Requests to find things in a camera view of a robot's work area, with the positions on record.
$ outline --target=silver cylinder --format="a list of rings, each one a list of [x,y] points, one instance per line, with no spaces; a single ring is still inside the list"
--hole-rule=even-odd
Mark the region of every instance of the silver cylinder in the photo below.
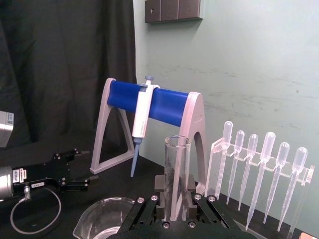
[[[12,197],[12,168],[0,168],[0,200]]]

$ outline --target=white device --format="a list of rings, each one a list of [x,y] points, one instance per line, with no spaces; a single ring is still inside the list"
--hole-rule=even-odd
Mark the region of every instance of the white device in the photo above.
[[[136,161],[139,154],[140,144],[145,137],[146,126],[149,119],[153,90],[159,88],[158,85],[152,85],[153,76],[145,76],[146,83],[140,85],[141,89],[136,104],[134,125],[133,125],[133,142],[135,143],[135,151],[132,162],[131,177],[134,175]]]
[[[13,118],[12,113],[0,111],[0,147],[6,147],[11,133],[13,131]]]

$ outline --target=metal screw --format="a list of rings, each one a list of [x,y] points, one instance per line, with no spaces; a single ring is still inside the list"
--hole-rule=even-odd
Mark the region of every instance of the metal screw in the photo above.
[[[151,200],[152,200],[152,201],[156,201],[157,199],[158,199],[158,196],[157,196],[157,195],[151,196]]]
[[[208,197],[208,200],[209,200],[210,202],[215,202],[216,199],[215,199],[213,196],[209,196],[209,197]]]
[[[194,197],[196,200],[200,200],[201,199],[201,195],[200,194],[196,194]]]
[[[169,223],[168,222],[163,223],[163,228],[169,229]]]
[[[189,223],[188,223],[188,226],[189,226],[190,228],[195,228],[196,223],[195,223],[195,222],[189,222]]]
[[[143,203],[143,202],[144,202],[144,198],[139,197],[139,198],[138,198],[138,203]]]

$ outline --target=plastic transfer pipette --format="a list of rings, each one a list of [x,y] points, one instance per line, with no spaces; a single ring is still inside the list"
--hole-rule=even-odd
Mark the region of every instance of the plastic transfer pipette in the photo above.
[[[290,204],[291,197],[293,196],[293,193],[294,193],[294,189],[296,186],[296,182],[298,180],[298,176],[302,172],[302,170],[304,169],[307,155],[308,155],[308,150],[306,148],[301,147],[301,148],[297,149],[295,159],[293,162],[293,172],[292,172],[292,175],[290,178],[290,183],[289,183],[286,197],[284,200],[283,208],[281,210],[280,220],[279,220],[279,225],[278,225],[277,231],[280,231],[281,224],[283,223],[283,220],[285,218],[285,215],[287,213],[287,210],[288,210],[288,207]]]
[[[264,223],[266,223],[267,215],[269,213],[271,204],[272,204],[273,199],[274,199],[275,191],[276,191],[278,180],[280,177],[280,172],[286,163],[289,149],[290,149],[289,144],[285,143],[285,142],[281,143],[279,146],[279,151],[278,151],[278,155],[276,158],[276,166],[275,166],[275,170],[274,170],[274,177],[273,177],[273,181],[272,181],[271,186],[270,186],[270,191],[269,191],[269,195],[268,195],[268,199],[267,199]]]
[[[140,144],[145,136],[146,126],[149,119],[151,101],[153,90],[158,88],[158,85],[152,85],[153,76],[145,76],[146,83],[140,85],[140,91],[138,94],[138,101],[136,104],[135,118],[133,125],[133,142],[135,143],[135,151],[131,168],[131,177],[134,175],[136,161],[139,155]]]
[[[256,134],[252,134],[249,137],[249,142],[247,147],[247,156],[246,156],[246,166],[245,166],[243,181],[241,182],[241,186],[240,186],[240,196],[239,196],[239,204],[238,204],[239,211],[240,211],[241,202],[243,200],[244,193],[246,190],[246,185],[247,185],[247,180],[248,180],[248,175],[250,170],[250,161],[255,156],[257,143],[258,143],[258,136]]]
[[[231,190],[233,189],[235,174],[236,174],[236,169],[237,169],[237,163],[238,163],[237,159],[239,157],[239,153],[241,152],[241,149],[243,148],[244,137],[245,137],[244,131],[240,130],[237,132],[236,139],[235,139],[235,145],[234,145],[233,165],[231,166],[231,172],[230,172],[230,178],[229,178],[229,184],[228,184],[228,196],[227,196],[226,204],[228,204],[228,202],[229,202]]]
[[[254,190],[253,199],[251,201],[251,205],[250,205],[249,212],[248,212],[246,230],[248,229],[248,225],[249,225],[249,223],[253,217],[254,211],[255,211],[261,183],[262,183],[263,177],[264,177],[266,163],[269,161],[271,151],[273,150],[275,138],[276,138],[276,135],[273,132],[268,132],[265,136],[263,149],[261,150],[261,154],[260,154],[261,163],[259,165],[257,182],[256,182],[255,190]]]
[[[232,130],[233,130],[233,123],[231,121],[226,121],[224,124],[223,140],[221,143],[222,154],[221,154],[220,167],[219,167],[219,173],[218,173],[218,179],[217,179],[217,185],[216,185],[216,191],[215,191],[215,196],[217,199],[219,199],[221,183],[223,181],[226,154],[227,154],[227,149],[229,148],[229,145],[230,145]]]

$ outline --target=white stand frame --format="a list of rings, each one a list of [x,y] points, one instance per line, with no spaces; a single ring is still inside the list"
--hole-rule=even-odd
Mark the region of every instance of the white stand frame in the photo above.
[[[98,127],[96,130],[94,149],[93,149],[93,157],[92,157],[92,163],[91,163],[91,167],[90,167],[90,171],[93,174],[100,173],[108,168],[111,168],[115,165],[118,165],[119,163],[122,163],[126,160],[129,160],[129,159],[133,158],[133,156],[134,156],[134,145],[133,145],[133,140],[132,140],[131,131],[130,131],[130,127],[129,127],[128,118],[126,116],[126,112],[125,112],[125,110],[116,108],[117,114],[119,114],[121,125],[122,125],[123,131],[124,131],[126,144],[128,146],[128,151],[119,155],[119,156],[116,156],[114,158],[108,159],[108,160],[100,163],[100,155],[101,155],[101,148],[102,148],[102,141],[103,141],[105,126],[106,126],[106,122],[108,120],[108,117],[110,115],[111,109],[113,108],[113,106],[110,106],[107,103],[108,98],[109,98],[109,94],[110,94],[110,85],[111,85],[112,81],[115,81],[115,79],[108,78],[106,80],[106,83],[105,83],[105,86],[103,89],[100,112],[99,112],[99,119],[98,119]]]
[[[185,136],[190,140],[194,138],[198,165],[198,185],[196,192],[200,194],[205,192],[207,178],[207,140],[205,125],[203,95],[198,92],[189,92],[180,124],[179,135]]]

